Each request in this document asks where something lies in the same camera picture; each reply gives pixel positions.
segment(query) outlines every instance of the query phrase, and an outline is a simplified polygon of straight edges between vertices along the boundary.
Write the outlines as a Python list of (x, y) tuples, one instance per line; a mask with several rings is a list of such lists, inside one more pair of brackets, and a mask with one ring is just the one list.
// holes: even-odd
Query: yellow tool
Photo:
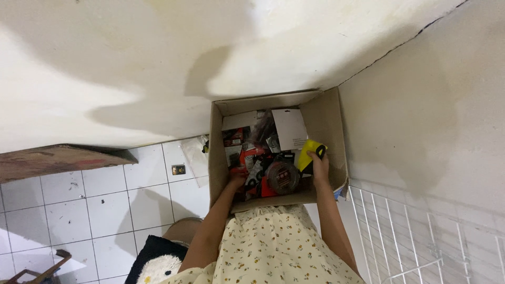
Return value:
[(298, 158), (298, 170), (304, 174), (314, 174), (312, 158), (307, 155), (307, 151), (315, 152), (322, 159), (328, 147), (316, 142), (312, 139), (305, 141), (304, 147), (301, 149), (300, 157)]

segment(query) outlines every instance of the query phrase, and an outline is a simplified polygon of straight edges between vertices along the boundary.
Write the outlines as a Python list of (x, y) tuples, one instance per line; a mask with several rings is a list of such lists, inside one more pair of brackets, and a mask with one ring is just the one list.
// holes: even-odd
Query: person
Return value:
[(308, 154), (321, 236), (303, 205), (255, 208), (227, 224), (233, 196), (244, 184), (235, 176), (196, 231), (178, 273), (161, 283), (364, 284), (328, 180), (328, 158)]

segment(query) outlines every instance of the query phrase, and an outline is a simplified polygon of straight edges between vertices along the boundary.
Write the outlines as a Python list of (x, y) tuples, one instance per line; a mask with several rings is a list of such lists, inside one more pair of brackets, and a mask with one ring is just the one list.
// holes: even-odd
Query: floral dress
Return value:
[(162, 284), (365, 284), (317, 234), (303, 205), (236, 213), (216, 262), (190, 268)]

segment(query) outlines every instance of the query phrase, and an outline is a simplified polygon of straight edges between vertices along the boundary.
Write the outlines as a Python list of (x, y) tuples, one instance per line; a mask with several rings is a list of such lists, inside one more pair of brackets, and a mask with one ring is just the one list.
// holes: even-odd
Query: open cardboard box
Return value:
[[(223, 117), (261, 109), (298, 106), (304, 117), (310, 139), (328, 147), (329, 178), (334, 192), (347, 186), (347, 161), (340, 115), (338, 88), (327, 91), (304, 91), (270, 96), (212, 102), (209, 141), (209, 188), (212, 206), (228, 182), (228, 166), (223, 145)], [(307, 190), (284, 196), (251, 199), (233, 204), (231, 213), (255, 207), (315, 203), (313, 186)]]

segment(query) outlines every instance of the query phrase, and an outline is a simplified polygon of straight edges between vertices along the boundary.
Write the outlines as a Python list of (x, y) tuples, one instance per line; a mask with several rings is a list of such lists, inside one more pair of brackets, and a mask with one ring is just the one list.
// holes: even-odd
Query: wire shelf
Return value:
[(370, 284), (505, 284), (505, 235), (349, 186)]

